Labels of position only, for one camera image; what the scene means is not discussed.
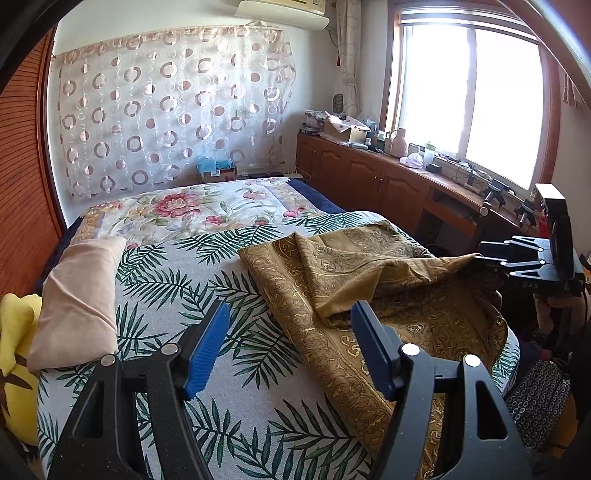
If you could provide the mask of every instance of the window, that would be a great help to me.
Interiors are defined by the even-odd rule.
[[[527,196],[536,181],[544,78],[535,37],[457,10],[402,12],[404,65],[397,126]],[[489,15],[496,21],[500,15]]]

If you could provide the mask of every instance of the brown paisley cloth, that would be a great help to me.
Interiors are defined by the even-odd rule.
[[[273,315],[365,447],[379,451],[394,404],[373,385],[350,329],[350,308],[370,301],[404,342],[430,355],[478,355],[490,371],[507,338],[495,285],[472,255],[427,257],[387,221],[303,237],[298,233],[239,251]],[[420,478],[433,469],[443,398],[431,409]]]

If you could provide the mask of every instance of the floral comforter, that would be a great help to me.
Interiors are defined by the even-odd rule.
[[[72,243],[123,236],[127,248],[322,212],[285,177],[157,190],[103,203],[84,213]]]

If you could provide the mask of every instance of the cabinet door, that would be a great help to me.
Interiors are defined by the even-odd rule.
[[[414,235],[427,196],[426,182],[404,167],[389,165],[379,185],[379,212],[409,235]]]
[[[316,188],[331,202],[341,206],[345,198],[345,178],[349,169],[348,163],[341,157],[342,147],[325,146],[320,162],[320,184]]]
[[[343,208],[349,211],[379,209],[379,179],[382,174],[383,162],[370,155],[351,152],[346,155],[349,171],[343,192],[345,200]]]
[[[319,141],[315,138],[298,137],[295,160],[299,173],[315,189],[320,185],[320,162],[322,161],[322,152],[318,143]]]

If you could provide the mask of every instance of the air conditioner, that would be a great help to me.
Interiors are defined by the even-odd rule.
[[[242,0],[235,16],[320,31],[329,23],[325,9],[326,0]]]

